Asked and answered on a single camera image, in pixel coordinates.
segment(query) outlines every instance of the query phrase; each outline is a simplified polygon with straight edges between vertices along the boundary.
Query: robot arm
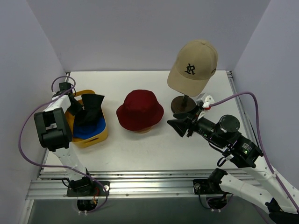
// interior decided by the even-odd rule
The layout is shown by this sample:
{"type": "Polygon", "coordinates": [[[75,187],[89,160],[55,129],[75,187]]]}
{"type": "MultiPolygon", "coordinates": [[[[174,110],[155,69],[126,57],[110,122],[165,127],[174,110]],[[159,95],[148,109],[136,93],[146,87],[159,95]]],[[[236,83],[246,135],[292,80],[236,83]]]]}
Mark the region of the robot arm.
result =
{"type": "Polygon", "coordinates": [[[181,137],[186,132],[187,137],[192,136],[194,132],[201,135],[210,147],[223,155],[221,159],[224,159],[224,162],[220,164],[220,159],[217,163],[219,167],[230,161],[252,175],[264,189],[246,184],[218,168],[208,178],[210,188],[232,193],[255,204],[269,213],[271,219],[278,224],[298,223],[296,207],[276,177],[279,176],[296,204],[299,204],[299,191],[275,169],[275,174],[272,174],[260,148],[238,132],[240,122],[236,117],[224,115],[215,124],[204,117],[198,119],[203,110],[202,104],[197,105],[188,114],[175,114],[174,117],[178,119],[168,120],[167,123],[181,137]]]}
{"type": "MultiPolygon", "coordinates": [[[[59,98],[51,103],[43,112],[34,114],[34,121],[39,141],[44,148],[48,148],[55,154],[62,165],[72,167],[84,174],[88,174],[87,169],[79,161],[72,144],[72,133],[67,123],[65,112],[70,111],[73,115],[82,109],[72,93],[59,97],[59,95],[71,88],[70,83],[60,83],[60,91],[52,99],[59,98]]],[[[88,195],[94,192],[94,183],[86,176],[83,176],[71,169],[66,169],[69,176],[69,189],[75,195],[88,195]]]]}

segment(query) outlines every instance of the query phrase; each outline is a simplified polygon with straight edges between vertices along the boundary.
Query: beige baseball cap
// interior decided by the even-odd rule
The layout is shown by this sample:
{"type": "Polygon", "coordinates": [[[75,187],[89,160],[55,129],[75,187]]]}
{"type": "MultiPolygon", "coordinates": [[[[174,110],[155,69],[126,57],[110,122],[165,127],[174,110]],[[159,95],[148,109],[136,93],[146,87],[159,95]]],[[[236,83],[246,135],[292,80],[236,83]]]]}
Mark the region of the beige baseball cap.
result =
{"type": "Polygon", "coordinates": [[[217,61],[218,53],[209,41],[190,41],[178,53],[167,84],[178,92],[195,97],[215,74],[217,61]]]}

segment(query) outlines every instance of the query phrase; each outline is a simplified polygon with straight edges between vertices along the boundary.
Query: cap logo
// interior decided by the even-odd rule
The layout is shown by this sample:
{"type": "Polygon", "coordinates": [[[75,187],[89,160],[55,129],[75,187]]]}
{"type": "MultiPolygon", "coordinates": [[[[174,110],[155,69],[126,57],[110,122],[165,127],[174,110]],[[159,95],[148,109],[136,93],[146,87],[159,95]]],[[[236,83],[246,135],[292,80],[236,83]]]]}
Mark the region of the cap logo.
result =
{"type": "Polygon", "coordinates": [[[186,68],[187,68],[187,71],[185,71],[185,72],[187,72],[188,74],[191,74],[191,72],[192,72],[192,75],[195,74],[194,71],[193,71],[195,69],[194,65],[190,65],[188,63],[188,66],[186,68]]]}

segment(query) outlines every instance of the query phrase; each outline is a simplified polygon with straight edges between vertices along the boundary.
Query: white wall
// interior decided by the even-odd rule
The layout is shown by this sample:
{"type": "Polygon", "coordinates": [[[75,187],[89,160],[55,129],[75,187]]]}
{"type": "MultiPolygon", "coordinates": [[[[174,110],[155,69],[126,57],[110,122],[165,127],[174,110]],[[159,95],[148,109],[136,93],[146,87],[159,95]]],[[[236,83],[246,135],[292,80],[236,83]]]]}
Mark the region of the white wall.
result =
{"type": "MultiPolygon", "coordinates": [[[[0,29],[0,222],[16,224],[38,171],[19,155],[18,132],[29,112],[51,98],[51,81],[64,70],[25,0],[1,1],[0,29]]],[[[33,120],[23,149],[42,161],[33,120]]]]}
{"type": "Polygon", "coordinates": [[[66,71],[169,70],[208,39],[232,70],[269,0],[28,0],[66,71]]]}
{"type": "MultiPolygon", "coordinates": [[[[238,91],[256,94],[272,164],[299,188],[299,1],[271,0],[234,70],[238,91]]],[[[251,120],[254,104],[243,97],[251,120]]]]}

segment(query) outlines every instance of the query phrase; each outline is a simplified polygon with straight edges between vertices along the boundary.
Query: yellow basket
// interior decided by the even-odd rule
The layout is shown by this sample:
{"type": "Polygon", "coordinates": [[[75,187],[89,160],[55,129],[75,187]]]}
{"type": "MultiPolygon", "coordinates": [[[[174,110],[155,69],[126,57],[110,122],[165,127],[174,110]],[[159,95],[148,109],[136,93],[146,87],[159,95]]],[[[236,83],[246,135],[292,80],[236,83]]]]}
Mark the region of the yellow basket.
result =
{"type": "MultiPolygon", "coordinates": [[[[79,91],[76,93],[76,97],[81,96],[83,94],[95,94],[95,92],[92,90],[79,91]]],[[[71,115],[71,113],[69,113],[68,111],[65,113],[65,116],[66,116],[66,120],[71,128],[71,133],[73,134],[75,117],[73,115],[71,115]]],[[[88,139],[73,138],[72,142],[80,148],[85,148],[85,147],[94,145],[96,143],[99,143],[101,141],[104,141],[107,137],[108,137],[108,129],[107,129],[107,123],[106,123],[105,129],[101,133],[99,133],[91,138],[88,138],[88,139]]]]}

